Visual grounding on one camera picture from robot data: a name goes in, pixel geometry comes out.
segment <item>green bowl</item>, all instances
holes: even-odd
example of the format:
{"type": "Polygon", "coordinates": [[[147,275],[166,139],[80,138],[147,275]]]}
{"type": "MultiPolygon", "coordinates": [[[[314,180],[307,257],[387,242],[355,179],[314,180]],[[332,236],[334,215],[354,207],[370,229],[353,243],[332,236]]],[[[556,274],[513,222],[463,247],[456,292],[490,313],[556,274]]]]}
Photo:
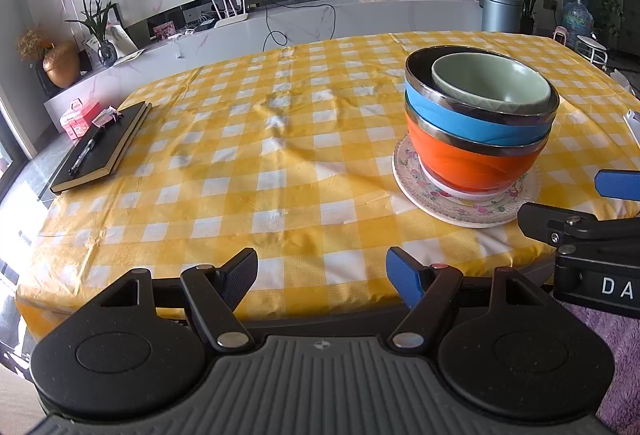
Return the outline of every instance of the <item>green bowl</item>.
{"type": "Polygon", "coordinates": [[[431,73],[445,94],[485,110],[532,115],[540,113],[551,96],[539,73],[501,56],[450,54],[436,60],[431,73]]]}

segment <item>black pen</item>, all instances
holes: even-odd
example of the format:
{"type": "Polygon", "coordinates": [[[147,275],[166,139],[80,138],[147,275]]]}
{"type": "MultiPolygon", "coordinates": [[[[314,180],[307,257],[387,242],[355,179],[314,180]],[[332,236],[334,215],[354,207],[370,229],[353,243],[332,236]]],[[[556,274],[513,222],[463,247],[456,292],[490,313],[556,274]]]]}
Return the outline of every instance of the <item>black pen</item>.
{"type": "Polygon", "coordinates": [[[103,131],[104,131],[104,126],[100,126],[100,128],[98,128],[98,131],[95,132],[94,136],[91,139],[89,139],[89,142],[86,144],[86,146],[82,150],[82,153],[76,159],[76,162],[74,162],[74,165],[69,168],[69,175],[71,175],[72,177],[76,175],[76,172],[78,172],[78,168],[80,167],[80,164],[82,164],[82,161],[84,160],[84,158],[87,155],[89,155],[89,152],[94,148],[95,144],[100,138],[100,135],[102,135],[103,131]]]}

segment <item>screw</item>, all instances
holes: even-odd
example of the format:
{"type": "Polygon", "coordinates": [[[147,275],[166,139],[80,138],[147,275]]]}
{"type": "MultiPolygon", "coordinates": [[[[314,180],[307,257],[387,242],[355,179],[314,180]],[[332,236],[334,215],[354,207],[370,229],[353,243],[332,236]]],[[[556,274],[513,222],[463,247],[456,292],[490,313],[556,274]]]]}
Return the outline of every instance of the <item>screw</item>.
{"type": "Polygon", "coordinates": [[[420,334],[413,332],[396,334],[392,341],[399,349],[416,349],[424,344],[424,338],[420,334]]]}
{"type": "Polygon", "coordinates": [[[249,338],[242,332],[225,332],[218,336],[217,341],[221,347],[226,349],[239,349],[249,342],[249,338]]]}
{"type": "Polygon", "coordinates": [[[572,255],[575,253],[575,245],[561,245],[558,247],[558,253],[561,255],[572,255]]]}

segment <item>tissue box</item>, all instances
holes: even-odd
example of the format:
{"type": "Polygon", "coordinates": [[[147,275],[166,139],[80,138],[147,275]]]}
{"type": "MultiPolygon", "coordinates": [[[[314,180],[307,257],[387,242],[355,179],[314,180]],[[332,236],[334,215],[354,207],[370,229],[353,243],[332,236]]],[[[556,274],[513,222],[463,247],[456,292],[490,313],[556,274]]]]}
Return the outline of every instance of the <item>tissue box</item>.
{"type": "Polygon", "coordinates": [[[60,124],[71,139],[79,139],[91,126],[91,121],[102,111],[100,101],[91,98],[87,102],[80,99],[71,102],[71,108],[60,117],[60,124]]]}

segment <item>black notebook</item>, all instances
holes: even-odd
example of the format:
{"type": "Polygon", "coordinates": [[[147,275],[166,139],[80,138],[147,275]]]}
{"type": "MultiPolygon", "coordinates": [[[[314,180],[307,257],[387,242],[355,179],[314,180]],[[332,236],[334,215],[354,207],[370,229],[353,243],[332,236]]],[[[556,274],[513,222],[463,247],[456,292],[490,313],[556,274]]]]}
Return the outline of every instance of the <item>black notebook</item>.
{"type": "Polygon", "coordinates": [[[122,110],[120,112],[122,117],[106,126],[92,150],[82,160],[78,171],[72,176],[69,174],[69,169],[76,162],[87,143],[98,133],[97,126],[92,125],[60,168],[51,185],[51,191],[56,194],[61,193],[92,180],[106,177],[115,171],[115,166],[120,163],[133,135],[140,128],[140,124],[150,107],[151,103],[147,104],[143,101],[122,110]]]}

